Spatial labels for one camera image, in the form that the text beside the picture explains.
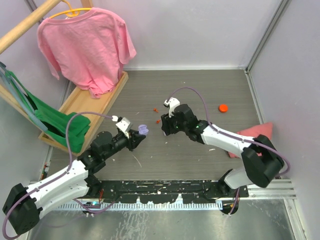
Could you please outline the green t-shirt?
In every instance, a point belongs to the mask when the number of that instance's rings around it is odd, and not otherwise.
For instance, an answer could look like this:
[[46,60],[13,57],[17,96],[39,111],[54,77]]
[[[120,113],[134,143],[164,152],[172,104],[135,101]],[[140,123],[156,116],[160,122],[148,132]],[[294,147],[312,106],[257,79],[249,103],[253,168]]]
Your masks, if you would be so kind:
[[28,95],[28,99],[35,109],[35,116],[47,126],[48,130],[45,133],[65,147],[69,141],[71,151],[79,153],[91,121],[83,115],[72,118],[75,115],[74,112],[64,114],[52,108],[29,92],[12,71],[9,70],[9,73],[21,84],[21,90]]

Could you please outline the lilac earbud case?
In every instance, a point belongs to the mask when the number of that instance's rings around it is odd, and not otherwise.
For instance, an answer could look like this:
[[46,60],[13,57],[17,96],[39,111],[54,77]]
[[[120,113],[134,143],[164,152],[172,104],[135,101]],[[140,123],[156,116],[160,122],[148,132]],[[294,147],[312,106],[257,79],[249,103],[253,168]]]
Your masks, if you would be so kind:
[[138,126],[138,133],[140,135],[146,136],[149,133],[149,129],[148,129],[147,125],[145,125],[145,124],[139,125]]

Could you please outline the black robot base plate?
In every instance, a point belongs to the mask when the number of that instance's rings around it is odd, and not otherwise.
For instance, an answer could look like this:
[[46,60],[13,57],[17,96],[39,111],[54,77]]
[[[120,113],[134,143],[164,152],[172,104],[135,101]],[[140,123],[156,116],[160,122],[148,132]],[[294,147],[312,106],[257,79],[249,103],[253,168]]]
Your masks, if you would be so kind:
[[101,197],[107,203],[133,204],[139,200],[142,204],[172,204],[180,196],[183,204],[204,204],[234,198],[236,192],[235,189],[223,190],[220,183],[213,180],[102,180],[84,197]]

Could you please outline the wooden rack base tray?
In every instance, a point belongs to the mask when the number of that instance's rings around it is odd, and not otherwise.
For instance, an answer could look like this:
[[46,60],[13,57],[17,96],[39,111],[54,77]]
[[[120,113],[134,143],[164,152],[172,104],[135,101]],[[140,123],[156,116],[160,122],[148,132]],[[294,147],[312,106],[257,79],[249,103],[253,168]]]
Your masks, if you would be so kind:
[[[115,89],[112,92],[107,92],[101,95],[100,98],[97,99],[91,98],[89,91],[76,87],[60,107],[59,111],[66,115],[80,112],[96,112],[106,115],[116,101],[128,79],[128,73],[124,71]],[[103,118],[101,116],[93,114],[86,114],[85,116],[90,120],[90,128],[84,137],[84,143],[81,151],[79,153],[74,152],[74,156],[79,156],[87,149],[93,140],[95,133],[103,122]]]

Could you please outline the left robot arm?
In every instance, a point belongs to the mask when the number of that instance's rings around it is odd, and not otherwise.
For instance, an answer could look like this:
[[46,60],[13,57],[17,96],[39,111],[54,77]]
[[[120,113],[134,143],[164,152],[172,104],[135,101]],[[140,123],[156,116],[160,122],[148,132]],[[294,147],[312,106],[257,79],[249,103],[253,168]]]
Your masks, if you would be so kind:
[[145,138],[137,130],[130,130],[128,135],[119,131],[115,136],[108,131],[100,132],[71,165],[28,186],[21,183],[13,186],[2,208],[5,214],[2,229],[5,231],[10,223],[20,236],[58,206],[84,196],[97,197],[101,183],[95,173],[106,165],[106,159],[123,149],[133,151]]

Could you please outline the aluminium corner frame post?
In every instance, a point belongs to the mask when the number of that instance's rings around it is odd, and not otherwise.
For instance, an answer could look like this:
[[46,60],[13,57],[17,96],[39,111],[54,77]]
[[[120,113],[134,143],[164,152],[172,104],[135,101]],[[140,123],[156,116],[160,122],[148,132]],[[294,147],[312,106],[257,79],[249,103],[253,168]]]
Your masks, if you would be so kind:
[[252,57],[250,58],[246,68],[244,69],[245,73],[248,75],[253,66],[255,65],[257,59],[259,58],[262,50],[264,49],[265,45],[267,44],[268,40],[270,39],[272,33],[276,29],[281,17],[285,13],[286,9],[290,5],[291,0],[281,0],[279,5],[277,6],[272,18],[270,19],[266,30],[264,31],[262,38],[260,39],[257,47],[255,48]]

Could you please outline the orange earbud case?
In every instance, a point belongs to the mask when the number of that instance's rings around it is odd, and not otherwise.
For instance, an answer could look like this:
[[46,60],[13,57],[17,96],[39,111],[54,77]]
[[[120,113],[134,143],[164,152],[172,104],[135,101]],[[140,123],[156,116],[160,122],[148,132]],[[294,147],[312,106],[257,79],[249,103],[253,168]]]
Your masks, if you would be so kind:
[[228,106],[226,104],[221,104],[219,105],[218,107],[218,110],[221,112],[221,113],[226,113],[228,111]]

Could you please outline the pink t-shirt on hanger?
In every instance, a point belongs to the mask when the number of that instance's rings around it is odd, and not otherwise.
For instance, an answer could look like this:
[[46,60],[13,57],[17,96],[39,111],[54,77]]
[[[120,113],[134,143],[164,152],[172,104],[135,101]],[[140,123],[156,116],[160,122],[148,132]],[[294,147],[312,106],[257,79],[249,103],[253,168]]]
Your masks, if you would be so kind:
[[124,65],[137,54],[125,21],[97,7],[72,18],[46,18],[37,43],[51,74],[64,76],[93,99],[115,89]]

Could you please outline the wooden hanging rod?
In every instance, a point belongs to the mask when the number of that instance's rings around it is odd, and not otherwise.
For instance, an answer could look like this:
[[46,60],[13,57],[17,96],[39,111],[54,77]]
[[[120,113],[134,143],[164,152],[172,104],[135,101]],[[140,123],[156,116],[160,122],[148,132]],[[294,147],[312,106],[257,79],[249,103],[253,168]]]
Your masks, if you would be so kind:
[[60,2],[60,0],[46,0],[18,25],[6,33],[0,39],[0,53],[2,54],[4,51],[6,51],[13,43],[15,43],[22,35],[24,35]]

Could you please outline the yellow clothes hanger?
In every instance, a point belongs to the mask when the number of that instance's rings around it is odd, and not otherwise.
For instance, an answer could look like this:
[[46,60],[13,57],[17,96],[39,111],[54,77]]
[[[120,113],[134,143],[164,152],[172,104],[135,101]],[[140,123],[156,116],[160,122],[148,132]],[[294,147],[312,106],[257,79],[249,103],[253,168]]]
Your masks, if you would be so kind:
[[66,15],[67,18],[74,18],[79,16],[81,13],[91,10],[91,8],[93,7],[92,0],[81,0],[82,7],[80,8],[73,8],[68,0],[62,0],[62,2],[68,6],[68,9],[51,15],[49,17],[50,19],[62,16],[62,15]]

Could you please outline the salmon pink folded cloth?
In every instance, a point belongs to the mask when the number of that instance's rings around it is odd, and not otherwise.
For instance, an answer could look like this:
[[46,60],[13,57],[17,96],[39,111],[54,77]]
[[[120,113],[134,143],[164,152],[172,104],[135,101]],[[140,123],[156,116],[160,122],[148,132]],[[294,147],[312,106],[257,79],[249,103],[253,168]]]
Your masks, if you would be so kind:
[[257,138],[259,135],[264,135],[271,140],[273,135],[273,123],[266,122],[264,124],[255,125],[250,128],[238,131],[237,134],[254,138]]

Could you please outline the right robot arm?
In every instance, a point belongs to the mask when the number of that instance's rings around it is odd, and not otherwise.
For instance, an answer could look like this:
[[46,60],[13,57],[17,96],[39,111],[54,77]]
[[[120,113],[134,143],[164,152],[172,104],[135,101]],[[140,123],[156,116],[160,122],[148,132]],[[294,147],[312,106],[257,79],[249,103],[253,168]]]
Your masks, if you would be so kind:
[[164,106],[168,112],[161,116],[161,129],[166,136],[183,132],[191,141],[218,147],[242,160],[243,167],[227,171],[219,180],[219,191],[225,197],[250,184],[266,188],[285,166],[265,135],[250,137],[225,131],[207,120],[197,119],[187,104],[176,99],[165,101]]

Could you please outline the grey-blue clothes hanger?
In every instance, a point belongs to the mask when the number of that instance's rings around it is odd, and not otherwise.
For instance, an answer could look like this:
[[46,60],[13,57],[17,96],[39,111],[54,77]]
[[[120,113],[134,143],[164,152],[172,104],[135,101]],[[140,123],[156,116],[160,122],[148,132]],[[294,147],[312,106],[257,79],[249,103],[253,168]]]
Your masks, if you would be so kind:
[[27,117],[33,124],[35,124],[43,132],[47,131],[47,126],[36,117],[36,110],[33,107],[31,101],[28,99],[28,95],[21,90],[21,84],[17,80],[15,80],[14,77],[9,73],[4,63],[0,63],[0,68],[0,77],[4,82],[7,90],[17,101],[18,106],[23,109],[23,111],[26,113]]

